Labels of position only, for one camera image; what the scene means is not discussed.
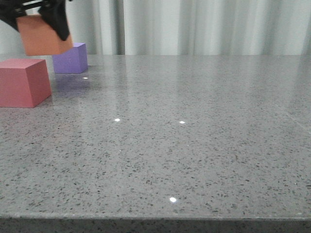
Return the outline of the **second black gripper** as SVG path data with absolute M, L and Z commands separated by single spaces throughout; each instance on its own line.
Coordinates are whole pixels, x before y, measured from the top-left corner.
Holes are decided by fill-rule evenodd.
M 39 8 L 42 19 L 49 24 L 62 41 L 69 36 L 65 0 L 0 0 L 0 19 L 18 32 L 15 12 Z

